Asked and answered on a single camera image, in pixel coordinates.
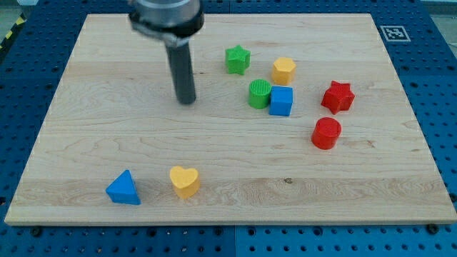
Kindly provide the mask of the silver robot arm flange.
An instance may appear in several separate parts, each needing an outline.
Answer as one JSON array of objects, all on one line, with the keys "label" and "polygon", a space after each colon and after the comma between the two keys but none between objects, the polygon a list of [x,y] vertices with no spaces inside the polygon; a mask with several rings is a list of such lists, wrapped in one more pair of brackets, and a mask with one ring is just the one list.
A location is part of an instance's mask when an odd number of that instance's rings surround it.
[{"label": "silver robot arm flange", "polygon": [[204,25],[200,0],[130,0],[133,30],[168,47],[181,47]]}]

